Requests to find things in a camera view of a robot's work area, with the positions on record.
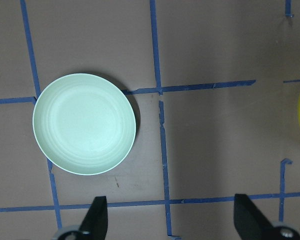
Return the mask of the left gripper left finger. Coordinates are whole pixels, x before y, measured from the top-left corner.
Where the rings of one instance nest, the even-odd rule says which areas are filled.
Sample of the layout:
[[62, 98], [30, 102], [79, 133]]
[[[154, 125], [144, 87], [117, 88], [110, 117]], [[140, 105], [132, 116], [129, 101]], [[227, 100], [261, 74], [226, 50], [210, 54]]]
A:
[[108, 204], [106, 196], [93, 199], [80, 225], [59, 229], [53, 240], [105, 240], [108, 232]]

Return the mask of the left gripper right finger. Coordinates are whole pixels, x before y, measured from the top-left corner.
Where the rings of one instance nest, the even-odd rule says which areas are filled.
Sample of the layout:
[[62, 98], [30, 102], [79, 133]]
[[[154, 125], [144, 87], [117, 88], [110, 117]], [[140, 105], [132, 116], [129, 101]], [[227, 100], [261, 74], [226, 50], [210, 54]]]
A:
[[233, 223], [242, 240], [300, 240], [295, 228], [270, 222], [246, 194], [234, 195]]

